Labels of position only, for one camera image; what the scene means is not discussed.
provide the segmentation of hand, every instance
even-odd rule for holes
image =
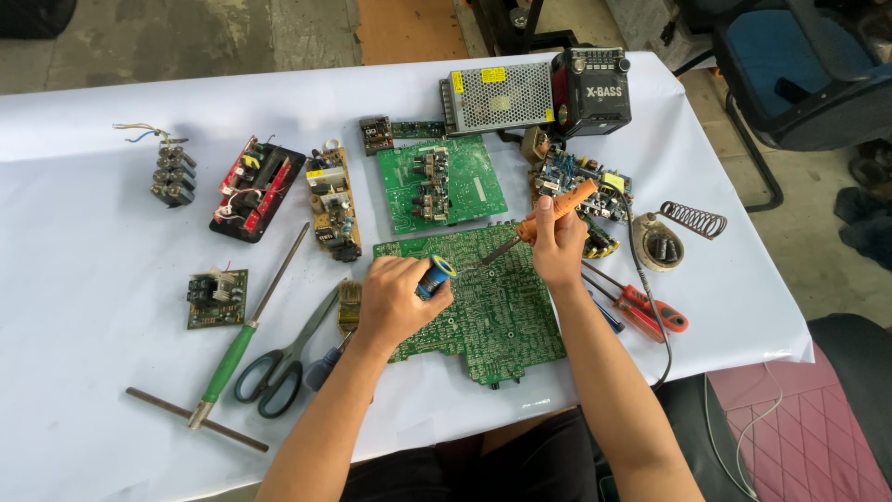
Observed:
[[[377,258],[362,284],[359,327],[351,345],[359,342],[390,356],[400,342],[449,306],[452,290],[448,280],[429,300],[415,294],[418,282],[432,265],[430,258]]]
[[[588,225],[571,211],[555,222],[554,199],[539,197],[536,209],[526,215],[536,219],[536,240],[533,244],[533,268],[549,289],[582,284],[580,262]]]

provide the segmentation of person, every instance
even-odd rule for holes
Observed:
[[[452,303],[448,283],[429,300],[415,294],[429,260],[382,256],[363,284],[351,343],[285,439],[255,500],[597,500],[586,424],[623,502],[703,500],[657,398],[582,285],[585,223],[573,213],[555,222],[552,206],[550,197],[542,197],[527,215],[536,219],[538,232],[533,267],[557,308],[582,410],[486,432],[465,493],[444,482],[433,448],[351,469],[359,427],[390,354]]]

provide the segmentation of black scissors handle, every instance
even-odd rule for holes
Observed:
[[[260,414],[263,418],[278,418],[281,416],[289,406],[294,402],[294,398],[297,397],[297,392],[301,389],[301,379],[303,378],[303,364],[301,364],[300,359],[294,359],[288,366],[285,368],[285,372],[279,376],[276,381],[271,383],[269,387],[263,391],[263,396],[260,398],[260,402],[257,403],[257,413]],[[282,405],[277,405],[279,408],[275,410],[269,410],[268,405],[269,401],[276,396],[278,391],[282,388],[282,386],[288,381],[293,381],[294,385],[291,387],[291,394],[288,396],[288,399]]]
[[[238,380],[235,381],[235,399],[239,403],[253,403],[260,397],[267,387],[269,387],[269,377],[273,375],[273,372],[279,366],[279,363],[282,362],[282,359],[285,358],[285,351],[281,348],[277,348],[275,350],[270,350],[263,356],[254,359],[254,362],[248,364],[248,367],[244,369],[241,375],[238,376]],[[248,378],[254,370],[261,367],[264,364],[269,364],[269,368],[267,372],[263,373],[263,376],[260,378],[260,381],[257,382],[257,387],[249,395],[245,395],[242,392],[242,385],[244,384],[244,380]]]

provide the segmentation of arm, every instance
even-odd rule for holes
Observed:
[[[555,222],[551,198],[535,215],[533,265],[557,307],[585,420],[613,470],[623,501],[703,500],[663,408],[580,279],[586,225]]]
[[[273,459],[256,502],[341,497],[359,427],[387,359],[452,303],[448,282],[430,300],[415,294],[430,266],[429,259],[396,256],[372,263],[363,283],[359,327]]]

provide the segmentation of green tool handle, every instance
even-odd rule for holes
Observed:
[[[238,367],[238,364],[242,361],[244,351],[248,348],[248,344],[251,343],[251,337],[256,330],[256,323],[253,326],[249,326],[248,324],[242,326],[242,330],[238,332],[238,336],[235,337],[232,345],[229,346],[226,353],[223,355],[223,359],[220,360],[220,364],[217,365],[217,370],[214,371],[214,376],[211,377],[211,383],[208,384],[207,390],[204,391],[202,401],[208,403],[217,402],[217,399],[220,397],[220,392],[223,392],[223,388],[229,383],[229,379],[232,378],[235,368]]]

